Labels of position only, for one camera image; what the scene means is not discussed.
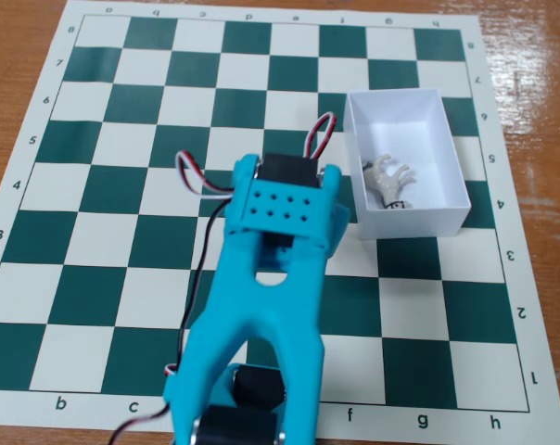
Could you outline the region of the cyan gripper body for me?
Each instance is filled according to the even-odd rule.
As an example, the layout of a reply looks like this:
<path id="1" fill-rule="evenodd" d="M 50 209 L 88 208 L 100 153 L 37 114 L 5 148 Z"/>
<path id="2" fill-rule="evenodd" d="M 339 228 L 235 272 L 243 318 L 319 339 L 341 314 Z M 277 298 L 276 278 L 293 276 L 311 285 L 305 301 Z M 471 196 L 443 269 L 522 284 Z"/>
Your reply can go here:
<path id="1" fill-rule="evenodd" d="M 346 233 L 350 222 L 350 209 L 342 204 L 336 203 L 332 209 L 331 228 L 329 236 L 329 254 L 334 254 Z"/>

